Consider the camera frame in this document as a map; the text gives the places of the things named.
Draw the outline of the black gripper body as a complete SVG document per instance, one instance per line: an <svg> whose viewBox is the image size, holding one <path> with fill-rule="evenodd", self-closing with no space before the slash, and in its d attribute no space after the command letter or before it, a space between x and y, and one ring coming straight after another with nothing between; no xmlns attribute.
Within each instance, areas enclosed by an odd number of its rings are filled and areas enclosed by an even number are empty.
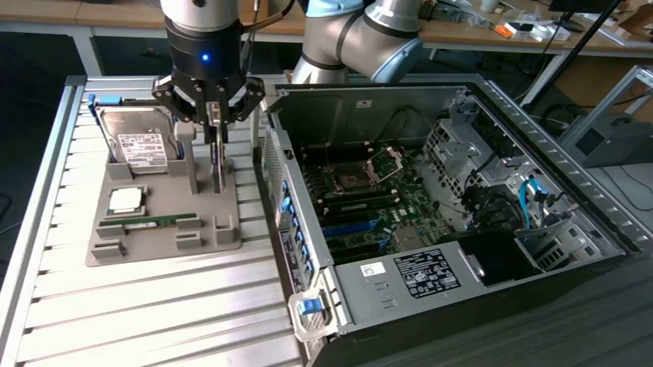
<svg viewBox="0 0 653 367"><path fill-rule="evenodd" d="M241 67L242 23L234 20L217 31L193 31L165 20L171 45L171 82L189 97L228 102L245 85Z"/></svg>

